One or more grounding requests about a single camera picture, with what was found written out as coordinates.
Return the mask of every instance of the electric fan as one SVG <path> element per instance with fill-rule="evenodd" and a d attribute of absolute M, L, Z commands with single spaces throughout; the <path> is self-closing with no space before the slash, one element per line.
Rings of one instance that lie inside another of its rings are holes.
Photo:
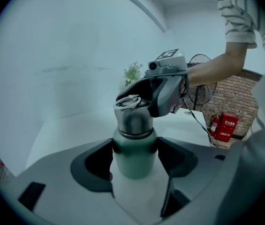
<path fill-rule="evenodd" d="M 200 63 L 208 62 L 210 58 L 204 54 L 197 54 L 189 61 L 188 68 L 196 66 Z M 199 85 L 196 87 L 189 88 L 189 99 L 194 104 L 193 110 L 196 109 L 196 105 L 202 106 L 211 100 L 215 90 L 217 88 L 217 83 L 210 83 L 205 85 Z"/>

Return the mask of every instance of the fire extinguisher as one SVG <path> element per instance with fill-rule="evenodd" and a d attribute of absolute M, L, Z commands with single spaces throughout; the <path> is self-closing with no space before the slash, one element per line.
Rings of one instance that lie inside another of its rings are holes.
<path fill-rule="evenodd" d="M 220 118 L 219 118 L 219 116 L 217 115 L 217 116 L 213 119 L 212 127 L 211 127 L 211 130 L 209 131 L 209 133 L 211 134 L 212 137 L 215 135 L 215 131 L 216 131 L 216 128 L 217 128 L 219 122 L 220 122 Z"/>

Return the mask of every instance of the robotic arm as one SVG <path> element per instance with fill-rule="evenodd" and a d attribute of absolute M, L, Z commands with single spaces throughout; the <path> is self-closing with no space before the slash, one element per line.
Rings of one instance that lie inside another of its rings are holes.
<path fill-rule="evenodd" d="M 117 97 L 113 138 L 43 157 L 9 183 L 9 205 L 29 224 L 137 225 L 114 199 L 110 165 L 114 155 L 122 174 L 141 178 L 158 150 L 169 176 L 160 224 L 232 222 L 265 189 L 265 129 L 230 150 L 157 137 L 153 118 L 175 112 L 188 86 L 182 53 L 163 52 Z"/>
<path fill-rule="evenodd" d="M 145 78 L 130 85 L 116 101 L 138 94 L 141 99 L 150 102 L 148 110 L 153 118 L 176 113 L 179 99 L 189 92 L 187 64 L 184 52 L 174 49 L 163 52 L 156 60 L 148 63 Z"/>

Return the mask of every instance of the black cable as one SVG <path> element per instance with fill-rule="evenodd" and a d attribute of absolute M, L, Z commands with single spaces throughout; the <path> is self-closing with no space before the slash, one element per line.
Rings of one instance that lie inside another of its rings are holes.
<path fill-rule="evenodd" d="M 184 85 L 184 90 L 183 92 L 181 93 L 182 95 L 184 94 L 185 90 L 187 89 L 186 85 Z"/>
<path fill-rule="evenodd" d="M 219 143 L 218 143 L 218 140 L 217 140 L 217 139 L 215 139 L 215 141 L 217 142 L 217 145 L 218 145 L 218 147 L 219 147 Z"/>
<path fill-rule="evenodd" d="M 218 148 L 219 146 L 217 146 L 216 144 L 214 144 L 213 142 L 212 142 L 212 137 L 211 137 L 211 135 L 210 135 L 210 133 L 209 133 L 209 131 L 197 120 L 197 118 L 195 117 L 195 115 L 194 115 L 194 113 L 192 112 L 192 110 L 190 110 L 189 109 L 189 107 L 187 106 L 187 104 L 184 102 L 184 99 L 182 99 L 182 101 L 183 101 L 183 104 L 185 105 L 185 107 L 189 110 L 189 112 L 192 114 L 192 116 L 194 117 L 194 119 L 197 121 L 197 123 L 199 123 L 200 124 L 200 126 L 203 128 L 203 130 L 205 131 L 205 132 L 207 132 L 207 134 L 208 134 L 208 139 L 209 139 L 209 142 L 212 144 L 212 145 L 214 145 L 216 148 Z"/>
<path fill-rule="evenodd" d="M 264 123 L 261 121 L 261 119 L 258 117 L 257 114 L 256 114 L 256 122 L 259 124 L 259 126 L 261 128 L 264 128 L 265 127 Z"/>

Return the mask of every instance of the person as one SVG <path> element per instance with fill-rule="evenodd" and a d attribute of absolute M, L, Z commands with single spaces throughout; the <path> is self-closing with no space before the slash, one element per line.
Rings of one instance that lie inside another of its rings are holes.
<path fill-rule="evenodd" d="M 239 73 L 247 49 L 256 48 L 255 30 L 260 33 L 265 50 L 265 11 L 256 0 L 216 0 L 226 27 L 226 50 L 215 59 L 188 69 L 190 86 L 209 84 Z M 261 109 L 247 137 L 265 126 Z"/>

